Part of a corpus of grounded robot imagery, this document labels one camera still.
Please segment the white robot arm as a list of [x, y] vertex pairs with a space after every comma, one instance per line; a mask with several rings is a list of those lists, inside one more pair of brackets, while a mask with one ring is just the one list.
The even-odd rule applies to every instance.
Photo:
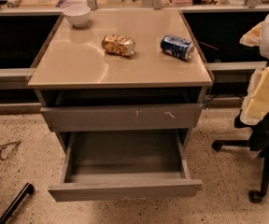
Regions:
[[[269, 60], [269, 14], [246, 34], [240, 43], [248, 47], [258, 46], [263, 58]], [[244, 124], [256, 125], [269, 112], [269, 65], [256, 69], [248, 85], [248, 95], [241, 106], [240, 119]]]

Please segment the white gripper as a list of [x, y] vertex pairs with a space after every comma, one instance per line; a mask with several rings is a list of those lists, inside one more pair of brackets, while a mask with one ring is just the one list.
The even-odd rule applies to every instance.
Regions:
[[[261, 44], [263, 22], [259, 22], [241, 38], [239, 43], [255, 47]], [[247, 125], [256, 125], [269, 112], [269, 66], [264, 70], [257, 69], [248, 85], [248, 95], [241, 106], [240, 120]]]

